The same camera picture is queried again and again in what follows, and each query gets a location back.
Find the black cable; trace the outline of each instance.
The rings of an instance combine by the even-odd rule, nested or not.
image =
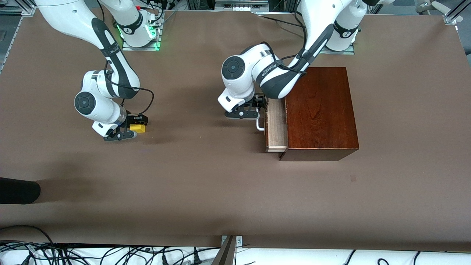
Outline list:
[[[67,258],[67,263],[68,263],[69,265],[72,265],[72,262],[70,262],[70,256],[68,255],[66,249],[64,250],[64,256]]]
[[[108,60],[106,60],[106,64],[105,64],[105,79],[110,82],[111,84],[113,85],[117,85],[118,87],[124,87],[124,88],[128,88],[128,89],[137,89],[137,90],[144,90],[144,91],[147,91],[149,93],[152,94],[152,98],[150,99],[150,102],[149,102],[149,105],[146,107],[146,109],[144,109],[143,111],[139,112],[139,115],[145,113],[149,108],[150,106],[152,105],[153,101],[154,101],[154,92],[152,92],[152,90],[149,90],[149,89],[146,89],[146,88],[141,88],[141,87],[133,87],[133,86],[127,86],[127,85],[121,85],[121,84],[116,84],[115,82],[111,81],[109,78],[108,78],[108,75],[106,74],[106,69],[108,68]]]
[[[153,10],[155,10],[155,8],[160,8],[160,11],[159,11],[159,16],[158,18],[156,18],[155,20],[151,20],[151,23],[154,23],[155,21],[159,20],[162,18],[162,15],[163,15],[163,8],[162,7],[159,7],[157,5],[153,5],[149,0],[147,2],[144,2],[144,0],[139,0],[141,2],[143,2],[144,4],[146,4],[147,6],[151,6]]]
[[[208,4],[208,8],[214,10],[214,1],[213,0],[206,0]]]
[[[172,265],[177,265],[178,262],[180,262],[180,261],[183,262],[187,257],[193,255],[194,253],[198,253],[198,252],[202,252],[202,251],[207,251],[207,250],[212,250],[212,249],[220,249],[220,248],[205,248],[205,249],[199,249],[199,250],[197,250],[197,251],[195,251],[195,252],[193,252],[193,253],[191,253],[191,254],[188,254],[188,255],[186,255],[186,256],[183,256],[183,258],[177,260],[177,261],[176,261],[174,264],[172,264]]]
[[[22,247],[26,247],[26,249],[28,249],[28,251],[30,252],[30,254],[29,254],[30,257],[28,258],[28,260],[29,260],[30,258],[33,258],[33,260],[34,260],[34,262],[35,262],[35,265],[37,264],[37,263],[36,263],[36,260],[47,260],[48,263],[49,263],[49,265],[53,265],[52,262],[54,262],[54,261],[56,262],[56,264],[58,264],[59,261],[65,262],[65,261],[68,261],[68,259],[76,260],[77,262],[79,262],[79,263],[81,263],[81,264],[83,264],[83,265],[89,265],[89,263],[88,263],[84,258],[80,257],[80,256],[77,255],[76,253],[73,253],[72,251],[69,251],[69,250],[67,250],[67,249],[56,248],[56,247],[53,247],[53,246],[50,246],[50,245],[39,244],[39,243],[26,243],[26,242],[19,242],[19,241],[16,241],[16,242],[14,242],[14,243],[15,243],[15,245],[13,245],[13,246],[7,246],[6,248],[2,248],[2,249],[0,250],[0,253],[1,253],[1,252],[4,252],[4,251],[8,251],[8,250],[10,250],[10,249],[16,249],[16,248],[22,246]],[[35,257],[35,256],[34,256],[34,253],[31,252],[31,249],[29,248],[29,246],[34,246],[34,247],[38,248],[38,250],[41,250],[42,253],[43,253],[43,256],[44,256],[45,258]],[[52,255],[53,255],[52,258],[47,255],[47,253],[46,253],[46,251],[45,251],[45,250],[47,250],[47,249],[51,250],[51,253],[52,253]],[[77,258],[73,258],[73,257],[67,258],[67,257],[64,257],[64,256],[62,256],[62,255],[60,255],[60,257],[56,257],[56,256],[55,256],[55,251],[54,251],[55,249],[59,250],[59,255],[60,255],[60,251],[65,251],[66,253],[68,252],[68,253],[71,253],[71,254],[77,256]]]
[[[283,3],[283,2],[286,3],[286,1],[288,1],[288,0],[280,0],[280,2],[270,12],[273,12],[275,9],[277,9],[281,5],[281,3]]]
[[[419,256],[421,251],[417,251],[417,254],[414,256],[414,265],[415,265],[415,261],[417,260],[417,257]]]
[[[185,256],[185,254],[183,253],[183,250],[181,250],[181,249],[179,249],[179,248],[178,248],[178,249],[170,249],[170,250],[167,250],[167,248],[168,248],[168,247],[164,247],[164,248],[161,250],[161,252],[162,252],[162,265],[168,265],[168,263],[167,263],[167,258],[165,257],[165,253],[169,253],[169,252],[172,252],[172,251],[180,251],[182,257]]]
[[[103,7],[101,6],[100,1],[97,0],[97,3],[98,3],[98,5],[100,6],[100,9],[101,9],[101,20],[102,20],[103,23],[104,23],[104,22],[105,22],[105,12],[103,11]]]
[[[59,256],[62,258],[62,265],[65,265],[65,261],[66,261],[66,257],[64,256],[64,251],[63,250],[59,250]]]
[[[193,265],[201,264],[202,261],[200,260],[200,256],[198,255],[198,252],[196,251],[196,247],[193,247],[193,255],[195,256],[195,258],[193,259]]]
[[[116,261],[116,263],[114,265],[118,265],[118,263],[122,260],[122,259],[125,259],[124,262],[126,262],[126,258],[128,255],[130,255],[132,250],[129,250],[128,252],[126,252],[126,254],[124,254],[120,259],[118,259],[118,261]]]
[[[265,44],[265,45],[268,46],[268,49],[269,49],[270,52],[271,52],[271,56],[273,57],[273,60],[276,61],[275,52],[274,52],[273,49],[271,48],[270,44],[268,44],[268,42],[266,42],[266,41],[262,41],[260,44]],[[299,73],[299,74],[306,74],[305,71],[299,71],[299,70],[296,70],[296,69],[287,67],[287,66],[285,66],[285,65],[278,65],[278,67],[281,68],[281,69],[283,69],[283,70],[293,71],[293,72]]]
[[[294,24],[294,23],[291,23],[291,22],[287,22],[287,21],[283,21],[283,20],[279,20],[279,19],[275,19],[275,18],[271,18],[271,17],[264,17],[264,18],[267,18],[267,19],[271,19],[271,20],[275,20],[275,21],[279,21],[279,22],[282,22],[282,23],[286,23],[286,24],[290,24],[290,25],[294,25],[294,26],[298,26],[298,27],[301,27],[302,28],[302,32],[303,32],[303,46],[301,48],[301,51],[304,52],[306,50],[306,42],[307,42],[307,29],[306,29],[306,26],[299,20],[298,18],[298,14],[300,14],[297,10],[298,10],[298,7],[299,7],[299,4],[301,3],[300,0],[297,0],[296,1],[296,5],[295,5],[295,12],[294,12],[294,18],[296,19],[296,21],[298,21],[298,25],[297,24]],[[273,49],[271,48],[271,46],[266,42],[262,42],[261,44],[265,44],[268,46],[268,48],[270,49],[270,52],[272,54],[272,57],[273,57],[273,60],[276,61],[276,57],[275,57],[275,53],[273,51]],[[298,54],[294,54],[294,55],[290,55],[290,56],[287,56],[287,57],[283,57],[281,58],[281,60],[283,61],[284,59],[288,59],[288,58],[293,58],[293,57],[296,57]],[[307,72],[306,71],[300,71],[300,70],[297,70],[297,69],[294,69],[292,67],[287,67],[283,64],[281,65],[278,65],[279,68],[283,69],[283,70],[287,70],[287,71],[292,71],[292,72],[295,72],[295,73],[299,73],[299,74],[302,74],[302,75],[305,75]]]
[[[101,260],[100,260],[100,265],[103,264],[103,260],[105,259],[106,255],[111,251],[113,250],[113,248],[109,249],[107,252],[105,252],[105,254],[103,255],[103,257],[101,257]]]
[[[144,249],[141,249],[139,250],[140,252],[144,252],[144,253],[149,253],[149,254],[159,254],[159,253],[162,253],[162,251],[164,251],[164,249],[168,248],[168,247],[163,247],[161,250],[159,251],[150,251],[150,250],[145,250],[145,248],[153,248],[153,247],[144,247]]]
[[[163,251],[165,251],[165,249],[166,249],[166,247],[162,248],[161,250],[159,250],[157,252],[153,252],[152,258],[149,259],[148,263],[152,264],[152,261],[154,260],[155,256],[157,256],[159,253],[162,253]]]
[[[41,228],[36,227],[36,226],[25,225],[25,224],[17,224],[17,225],[10,225],[10,226],[2,227],[2,228],[0,228],[0,231],[5,230],[5,229],[9,229],[9,228],[17,228],[17,227],[33,228],[35,230],[38,230],[39,232],[41,232],[48,239],[48,241],[49,241],[49,243],[51,243],[51,245],[54,245],[54,242],[52,242],[52,239],[49,237],[49,235],[46,232],[44,232]]]
[[[139,252],[139,249],[136,248],[134,250],[135,250],[135,252],[132,252],[132,251],[128,252],[129,256],[124,260],[122,265],[127,265],[129,260],[132,258],[132,256],[138,256],[138,257],[143,258],[146,261],[146,264],[147,264],[147,259],[145,257],[137,254]]]
[[[293,58],[293,57],[296,57],[296,55],[297,54],[286,56],[286,57],[281,58],[280,60],[286,60],[286,59],[289,59],[289,58]]]
[[[378,260],[376,261],[376,264],[377,264],[377,265],[381,265],[381,261],[384,261],[384,262],[386,262],[386,265],[389,265],[389,262],[388,262],[387,260],[385,260],[384,258],[378,259]]]
[[[24,259],[22,265],[23,265],[24,263],[29,264],[29,260],[30,260],[32,257],[33,257],[33,260],[34,260],[34,265],[38,265],[36,259],[34,259],[34,253],[33,253],[29,248],[26,248],[26,249],[28,250],[28,253],[29,253],[29,254],[28,254],[28,256],[26,257],[26,259]],[[9,250],[9,249],[4,249],[4,248],[2,248],[1,251],[0,251],[0,253],[2,253],[2,252],[4,252],[4,251],[7,251],[7,250]]]
[[[296,26],[296,27],[304,27],[303,25],[291,23],[291,22],[288,22],[288,21],[284,21],[284,20],[280,20],[280,19],[276,19],[276,18],[272,18],[272,17],[265,17],[265,16],[262,16],[262,18],[266,18],[266,19],[270,19],[270,20],[275,20],[275,21],[278,21],[278,22],[281,22],[281,23],[285,23],[285,24],[290,24],[290,25],[293,25],[293,26]]]
[[[350,260],[352,259],[353,253],[355,253],[355,251],[356,251],[356,249],[354,249],[354,250],[350,253],[349,258],[347,259],[347,262],[345,262],[343,265],[349,265]]]

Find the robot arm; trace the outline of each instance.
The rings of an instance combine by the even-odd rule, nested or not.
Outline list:
[[[142,47],[156,38],[154,14],[137,9],[131,0],[100,0],[116,20],[122,37],[132,47]]]
[[[121,4],[132,3],[121,0]],[[36,0],[46,21],[56,30],[99,48],[112,70],[89,71],[82,81],[82,89],[75,96],[75,108],[94,122],[92,128],[101,136],[108,137],[126,121],[126,110],[111,98],[131,99],[137,92],[139,78],[128,64],[117,41],[105,23],[96,18],[83,0]],[[138,11],[127,9],[122,14],[139,18]]]
[[[327,44],[334,32],[335,19],[351,2],[352,0],[300,0],[297,10],[304,19],[307,39],[305,48],[288,65],[291,69],[281,68],[283,62],[271,53],[266,44],[251,47],[241,55],[231,56],[226,59],[221,70],[226,89],[218,98],[219,103],[227,112],[232,112],[241,106],[242,101],[247,102],[247,97],[254,94],[253,83],[241,82],[241,79],[248,80],[249,77],[260,85],[268,98],[285,97],[302,71],[308,68]]]

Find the wood grain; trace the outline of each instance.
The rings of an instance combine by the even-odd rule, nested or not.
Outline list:
[[[267,152],[285,152],[288,148],[288,132],[284,100],[268,99],[266,117]]]
[[[294,161],[339,160],[359,148],[351,102],[347,69],[344,67],[311,67],[285,98],[288,151],[323,150],[301,157],[285,154]]]

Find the black strap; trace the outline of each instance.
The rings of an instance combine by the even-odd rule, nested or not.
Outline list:
[[[134,32],[142,25],[142,13],[139,13],[138,19],[130,25],[121,25],[118,23],[119,28],[124,31],[124,33],[132,35]]]
[[[334,21],[333,28],[335,29],[336,32],[339,33],[339,35],[342,39],[349,38],[358,29],[358,27],[356,27],[354,29],[346,29],[346,28],[340,26],[339,23],[337,22],[337,20]]]
[[[113,54],[121,51],[117,42],[111,44],[108,47],[104,47],[100,50],[105,57],[111,57]]]
[[[316,59],[316,57],[314,57],[314,53],[316,51],[317,50],[300,50],[298,55],[296,55],[296,58],[305,59],[307,62],[309,62],[309,64],[312,64],[312,62],[314,62]]]
[[[114,92],[113,85],[108,81],[111,80],[111,75],[113,73],[113,70],[105,70],[105,83],[106,83],[106,89],[108,90],[108,93],[113,97],[113,98],[119,98],[118,95]]]
[[[257,82],[257,84],[260,84],[262,82],[263,78],[265,78],[265,76],[270,74],[273,70],[277,69],[278,66],[280,66],[282,64],[283,64],[282,60],[276,60],[273,63],[271,63],[270,65],[268,65],[267,67],[265,67],[265,69],[263,69],[263,71],[260,72],[260,74],[257,76],[257,79],[255,80]]]

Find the yellow block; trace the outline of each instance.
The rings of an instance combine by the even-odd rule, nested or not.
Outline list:
[[[137,133],[145,133],[146,132],[146,126],[144,124],[131,124],[129,126],[129,129],[131,131],[135,131]]]

